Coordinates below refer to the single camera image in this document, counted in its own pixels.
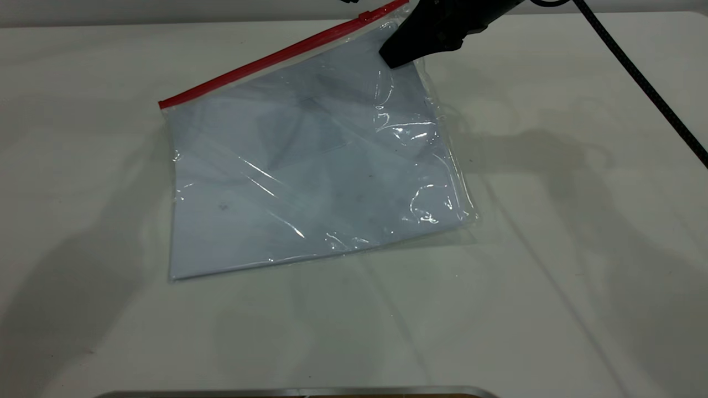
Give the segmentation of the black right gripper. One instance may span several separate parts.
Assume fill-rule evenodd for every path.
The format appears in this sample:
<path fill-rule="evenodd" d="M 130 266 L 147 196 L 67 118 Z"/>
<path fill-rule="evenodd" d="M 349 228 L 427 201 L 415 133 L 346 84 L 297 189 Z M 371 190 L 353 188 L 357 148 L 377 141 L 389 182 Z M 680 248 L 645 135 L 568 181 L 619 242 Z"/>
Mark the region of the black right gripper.
<path fill-rule="evenodd" d="M 423 56 L 452 52 L 524 1 L 420 1 L 379 49 L 391 68 Z"/>

